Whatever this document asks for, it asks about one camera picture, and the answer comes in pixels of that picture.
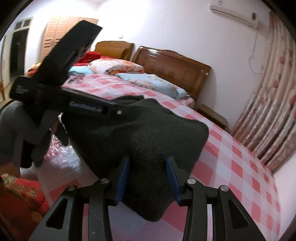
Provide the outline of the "person forearm grey sleeve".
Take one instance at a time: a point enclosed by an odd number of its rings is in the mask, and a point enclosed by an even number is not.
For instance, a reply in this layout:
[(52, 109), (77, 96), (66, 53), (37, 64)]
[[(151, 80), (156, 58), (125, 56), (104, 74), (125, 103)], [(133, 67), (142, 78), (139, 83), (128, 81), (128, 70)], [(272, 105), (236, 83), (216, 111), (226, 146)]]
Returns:
[(10, 101), (1, 109), (1, 165), (13, 163), (30, 168), (41, 166), (48, 152), (52, 123), (58, 119), (55, 111), (46, 111), (41, 123), (35, 125), (22, 102)]

